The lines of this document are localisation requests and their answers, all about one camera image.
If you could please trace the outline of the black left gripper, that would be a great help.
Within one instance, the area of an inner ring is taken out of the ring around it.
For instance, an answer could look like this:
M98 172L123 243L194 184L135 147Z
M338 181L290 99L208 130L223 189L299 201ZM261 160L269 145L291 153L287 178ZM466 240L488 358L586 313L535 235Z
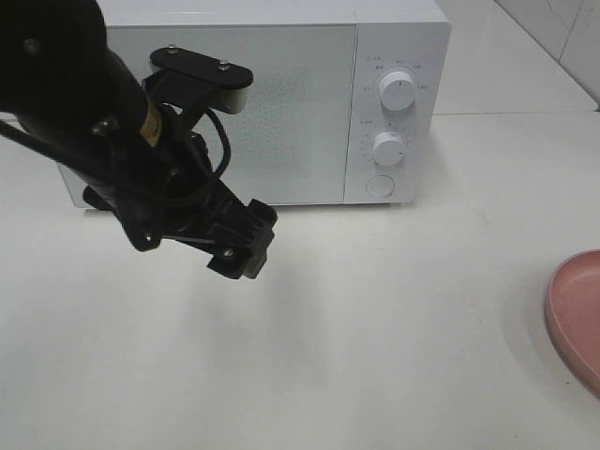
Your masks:
M213 241L208 267L230 278L255 279L267 261L276 210L253 199L246 207L220 182L231 146L215 109L197 101L182 109L157 102L126 69L95 72L83 87L98 113L87 149L84 199L115 213L139 251L164 238ZM223 145L214 168L192 128L213 122Z

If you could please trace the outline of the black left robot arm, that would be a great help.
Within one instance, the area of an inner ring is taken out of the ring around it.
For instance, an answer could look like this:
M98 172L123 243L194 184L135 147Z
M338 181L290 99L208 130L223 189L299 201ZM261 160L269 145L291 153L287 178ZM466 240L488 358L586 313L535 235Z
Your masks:
M252 72L181 48L151 53L138 81L108 44L95 1L1 5L2 135L71 169L83 200L108 211L141 252L173 240L208 253L226 278L255 278L277 213L222 182Z

